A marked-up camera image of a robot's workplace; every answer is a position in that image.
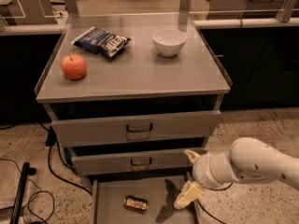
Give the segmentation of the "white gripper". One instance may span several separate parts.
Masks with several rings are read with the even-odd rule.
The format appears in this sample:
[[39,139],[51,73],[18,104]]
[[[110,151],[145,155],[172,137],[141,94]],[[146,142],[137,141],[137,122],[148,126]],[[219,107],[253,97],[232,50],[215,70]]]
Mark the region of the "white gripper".
[[177,209],[183,209],[198,199],[204,193],[204,188],[214,189],[219,186],[210,170],[210,154],[199,155],[190,149],[185,149],[184,153],[193,164],[192,177],[198,184],[194,181],[187,181],[184,184],[174,203]]

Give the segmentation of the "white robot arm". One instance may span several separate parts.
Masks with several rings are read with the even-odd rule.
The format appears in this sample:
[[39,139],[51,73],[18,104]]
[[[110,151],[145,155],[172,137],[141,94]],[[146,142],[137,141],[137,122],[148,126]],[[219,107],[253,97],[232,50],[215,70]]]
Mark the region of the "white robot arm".
[[192,163],[192,181],[188,180],[175,200],[183,209],[198,199],[205,189],[226,183],[251,184],[280,181],[299,189],[299,159],[279,152],[250,137],[236,139],[228,151],[205,155],[186,149]]

